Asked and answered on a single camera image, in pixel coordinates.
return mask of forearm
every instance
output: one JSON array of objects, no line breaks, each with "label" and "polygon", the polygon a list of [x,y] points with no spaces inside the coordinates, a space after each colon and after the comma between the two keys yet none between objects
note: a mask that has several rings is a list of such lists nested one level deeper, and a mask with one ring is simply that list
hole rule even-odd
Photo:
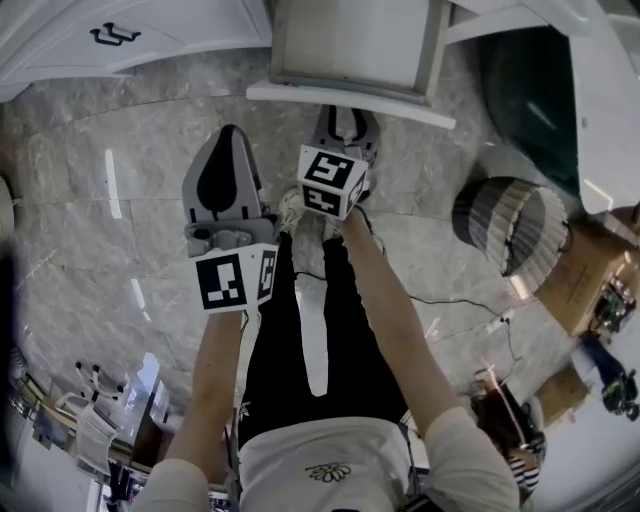
[{"label": "forearm", "polygon": [[212,475],[233,408],[241,312],[209,317],[193,372],[192,399],[167,459],[182,459]]},{"label": "forearm", "polygon": [[424,435],[440,414],[459,405],[458,399],[424,341],[409,295],[359,212],[344,222],[342,235],[380,352]]}]

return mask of white sneaker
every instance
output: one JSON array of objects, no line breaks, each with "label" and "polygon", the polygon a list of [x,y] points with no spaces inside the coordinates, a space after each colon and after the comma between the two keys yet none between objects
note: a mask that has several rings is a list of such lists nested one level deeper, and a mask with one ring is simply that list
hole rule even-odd
[{"label": "white sneaker", "polygon": [[291,188],[280,199],[280,231],[291,238],[295,235],[298,222],[304,215],[304,201],[298,187]]},{"label": "white sneaker", "polygon": [[340,238],[342,233],[340,232],[340,226],[338,221],[331,217],[325,217],[324,231],[322,233],[322,241],[326,242],[332,238]]}]

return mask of gray tile floor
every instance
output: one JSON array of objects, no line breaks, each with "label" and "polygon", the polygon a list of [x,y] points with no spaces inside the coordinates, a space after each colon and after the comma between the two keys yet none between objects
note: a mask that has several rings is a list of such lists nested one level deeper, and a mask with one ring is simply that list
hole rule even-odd
[{"label": "gray tile floor", "polygon": [[[495,310],[516,308],[511,376],[520,398],[567,360],[573,344],[535,300],[514,299],[497,270],[459,242],[449,215],[474,167],[545,183],[495,133],[484,109],[473,47],[447,48],[436,107],[458,119],[446,131],[388,116],[369,202],[389,260],[415,296],[469,298]],[[247,133],[275,202],[295,183],[300,144],[318,107],[251,102],[246,86],[267,76],[269,52],[241,50],[159,61],[126,79],[39,82],[2,106],[0,165],[21,198],[21,343],[34,368],[63,385],[77,359],[115,378],[153,352],[174,401],[189,396],[190,372],[205,318],[182,279],[186,257],[181,182],[196,151],[224,124]],[[113,164],[117,190],[109,190]],[[322,222],[305,217],[296,267],[322,274]],[[305,354],[322,392],[327,354],[321,326],[323,284],[299,278]],[[506,331],[487,335],[487,312],[466,304],[416,303],[438,361],[464,390],[486,363],[507,375]],[[256,320],[245,334],[239,390]]]}]

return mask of white t-shirt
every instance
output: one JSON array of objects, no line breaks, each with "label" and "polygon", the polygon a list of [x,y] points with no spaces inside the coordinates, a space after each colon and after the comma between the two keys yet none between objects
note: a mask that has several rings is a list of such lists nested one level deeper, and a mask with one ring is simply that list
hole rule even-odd
[{"label": "white t-shirt", "polygon": [[[429,497],[446,512],[519,510],[513,475],[462,408],[424,436]],[[373,418],[333,418],[265,432],[239,454],[242,512],[396,510],[408,485],[407,444],[398,427]],[[165,460],[151,473],[132,512],[205,512],[204,473]]]}]

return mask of lamp shade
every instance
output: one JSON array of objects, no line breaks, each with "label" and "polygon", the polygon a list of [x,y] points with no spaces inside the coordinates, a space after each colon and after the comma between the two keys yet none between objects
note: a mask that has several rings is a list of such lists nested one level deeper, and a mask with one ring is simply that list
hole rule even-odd
[{"label": "lamp shade", "polygon": [[532,294],[557,263],[566,221],[555,192],[507,177],[466,186],[452,213],[456,236],[495,262],[521,298]]}]

